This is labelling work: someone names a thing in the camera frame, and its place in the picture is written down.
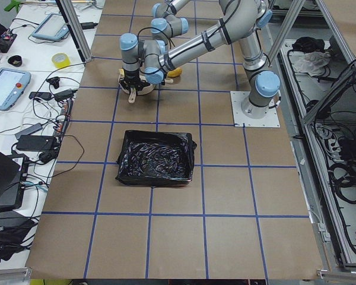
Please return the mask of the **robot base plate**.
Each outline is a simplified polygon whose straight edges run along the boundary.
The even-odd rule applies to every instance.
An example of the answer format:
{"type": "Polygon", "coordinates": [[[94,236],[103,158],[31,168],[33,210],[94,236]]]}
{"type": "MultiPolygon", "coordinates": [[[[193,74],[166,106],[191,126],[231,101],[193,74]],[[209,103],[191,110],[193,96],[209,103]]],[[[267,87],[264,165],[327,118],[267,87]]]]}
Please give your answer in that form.
{"type": "Polygon", "coordinates": [[[271,98],[266,107],[256,107],[249,102],[249,91],[230,91],[235,127],[279,128],[276,103],[271,98]]]}

